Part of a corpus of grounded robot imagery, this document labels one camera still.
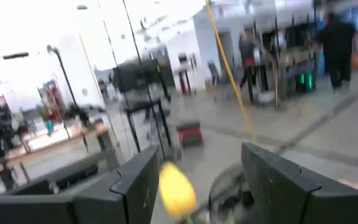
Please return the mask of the black screen on stand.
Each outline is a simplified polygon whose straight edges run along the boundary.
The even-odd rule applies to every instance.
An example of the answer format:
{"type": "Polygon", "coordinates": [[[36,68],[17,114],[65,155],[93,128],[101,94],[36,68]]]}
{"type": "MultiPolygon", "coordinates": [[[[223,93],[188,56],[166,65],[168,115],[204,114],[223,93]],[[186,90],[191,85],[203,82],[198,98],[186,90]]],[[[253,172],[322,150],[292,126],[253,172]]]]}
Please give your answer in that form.
{"type": "Polygon", "coordinates": [[[164,82],[157,60],[120,64],[113,68],[112,80],[114,87],[121,93],[164,82]]]}

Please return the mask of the black aluminium frame rail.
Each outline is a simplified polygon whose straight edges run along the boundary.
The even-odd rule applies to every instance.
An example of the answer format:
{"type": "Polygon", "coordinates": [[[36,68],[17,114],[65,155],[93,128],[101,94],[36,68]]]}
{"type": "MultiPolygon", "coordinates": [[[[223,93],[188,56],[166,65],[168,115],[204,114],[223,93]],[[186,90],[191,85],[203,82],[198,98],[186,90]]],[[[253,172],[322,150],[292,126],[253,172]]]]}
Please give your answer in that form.
{"type": "Polygon", "coordinates": [[[57,194],[118,166],[115,151],[101,151],[31,180],[27,184],[7,190],[3,195],[57,194]]]}

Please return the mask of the black lamp stand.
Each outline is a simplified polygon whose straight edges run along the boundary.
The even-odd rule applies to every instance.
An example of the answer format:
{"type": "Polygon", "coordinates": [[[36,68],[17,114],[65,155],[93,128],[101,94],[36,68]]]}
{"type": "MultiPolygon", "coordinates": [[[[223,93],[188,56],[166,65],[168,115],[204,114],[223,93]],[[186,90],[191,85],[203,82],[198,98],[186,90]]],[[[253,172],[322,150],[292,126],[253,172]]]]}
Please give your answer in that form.
{"type": "Polygon", "coordinates": [[[75,98],[75,96],[73,94],[73,90],[72,90],[70,81],[68,79],[67,72],[65,70],[65,67],[64,67],[64,64],[63,64],[62,57],[60,55],[59,49],[56,48],[56,47],[52,47],[51,45],[47,45],[47,52],[48,53],[54,53],[57,56],[57,59],[59,61],[60,67],[61,67],[61,70],[62,70],[63,75],[65,77],[65,81],[67,83],[71,98],[73,100],[73,103],[69,106],[69,108],[70,108],[69,112],[68,112],[69,115],[70,116],[78,116],[80,121],[82,122],[82,124],[84,126],[89,126],[90,125],[89,116],[82,108],[80,108],[78,106],[78,104],[76,102],[76,98],[75,98]]]}

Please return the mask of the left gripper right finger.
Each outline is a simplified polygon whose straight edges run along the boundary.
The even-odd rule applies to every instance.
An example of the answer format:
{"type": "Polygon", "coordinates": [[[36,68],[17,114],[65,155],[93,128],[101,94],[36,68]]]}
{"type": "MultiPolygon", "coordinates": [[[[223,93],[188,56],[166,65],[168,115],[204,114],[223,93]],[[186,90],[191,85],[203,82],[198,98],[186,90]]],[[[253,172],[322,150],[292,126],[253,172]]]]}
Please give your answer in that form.
{"type": "Polygon", "coordinates": [[[250,142],[241,161],[254,205],[251,224],[358,224],[358,189],[250,142]]]}

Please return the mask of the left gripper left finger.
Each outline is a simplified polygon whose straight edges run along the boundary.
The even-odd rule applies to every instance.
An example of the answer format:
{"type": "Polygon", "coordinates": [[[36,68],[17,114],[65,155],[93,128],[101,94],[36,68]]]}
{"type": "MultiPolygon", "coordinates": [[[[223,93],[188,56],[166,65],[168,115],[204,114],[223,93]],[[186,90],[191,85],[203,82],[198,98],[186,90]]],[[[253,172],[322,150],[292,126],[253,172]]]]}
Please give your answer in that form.
{"type": "Polygon", "coordinates": [[[158,146],[53,195],[0,194],[0,224],[150,224],[158,146]]]}

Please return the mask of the yellow artificial tulip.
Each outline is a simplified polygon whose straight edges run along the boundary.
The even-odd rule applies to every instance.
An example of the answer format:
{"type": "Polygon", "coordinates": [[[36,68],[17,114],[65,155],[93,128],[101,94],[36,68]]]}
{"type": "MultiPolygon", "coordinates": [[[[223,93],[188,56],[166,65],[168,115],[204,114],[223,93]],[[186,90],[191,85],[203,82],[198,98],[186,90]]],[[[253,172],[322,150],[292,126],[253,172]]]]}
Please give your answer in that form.
{"type": "Polygon", "coordinates": [[[172,162],[165,162],[159,173],[158,189],[167,213],[177,220],[194,224],[191,214],[197,206],[196,193],[187,176],[172,162]]]}

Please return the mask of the red step stool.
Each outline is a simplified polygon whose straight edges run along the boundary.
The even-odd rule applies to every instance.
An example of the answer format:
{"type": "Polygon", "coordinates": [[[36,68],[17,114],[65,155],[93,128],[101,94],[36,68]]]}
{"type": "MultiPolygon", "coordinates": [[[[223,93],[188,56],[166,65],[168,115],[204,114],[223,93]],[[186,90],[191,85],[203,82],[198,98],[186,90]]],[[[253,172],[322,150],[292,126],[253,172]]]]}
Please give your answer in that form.
{"type": "Polygon", "coordinates": [[[180,122],[176,125],[176,131],[182,147],[192,144],[203,144],[200,122],[197,120],[180,122]]]}

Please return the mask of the person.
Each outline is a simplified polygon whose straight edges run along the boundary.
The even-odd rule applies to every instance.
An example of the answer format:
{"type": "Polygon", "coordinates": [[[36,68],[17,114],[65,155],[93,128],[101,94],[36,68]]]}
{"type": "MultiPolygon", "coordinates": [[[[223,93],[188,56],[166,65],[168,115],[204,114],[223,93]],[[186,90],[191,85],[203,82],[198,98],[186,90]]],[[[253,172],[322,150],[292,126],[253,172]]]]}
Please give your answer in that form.
{"type": "Polygon", "coordinates": [[[255,65],[254,49],[255,45],[252,42],[253,32],[251,30],[244,30],[239,38],[239,50],[241,53],[241,62],[243,67],[243,77],[239,84],[239,88],[245,85],[248,78],[251,79],[252,88],[256,87],[256,76],[253,66],[255,65]]]}
{"type": "Polygon", "coordinates": [[[314,41],[322,46],[324,69],[330,76],[333,90],[349,88],[351,80],[351,58],[357,43],[354,24],[340,21],[335,12],[329,11],[324,18],[324,27],[314,41]]]}

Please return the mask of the wooden workbench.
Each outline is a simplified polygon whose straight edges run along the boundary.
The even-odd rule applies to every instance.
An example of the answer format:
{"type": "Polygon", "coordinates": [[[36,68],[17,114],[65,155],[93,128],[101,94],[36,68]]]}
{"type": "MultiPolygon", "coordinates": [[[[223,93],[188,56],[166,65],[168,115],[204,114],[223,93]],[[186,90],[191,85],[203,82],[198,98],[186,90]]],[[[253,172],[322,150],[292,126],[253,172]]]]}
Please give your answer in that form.
{"type": "Polygon", "coordinates": [[[0,171],[6,167],[12,167],[27,162],[44,154],[58,150],[68,143],[79,142],[83,137],[99,137],[108,133],[106,125],[98,123],[93,128],[69,127],[55,131],[51,136],[37,136],[29,141],[29,151],[25,147],[17,147],[11,150],[5,158],[0,160],[0,171]]]}

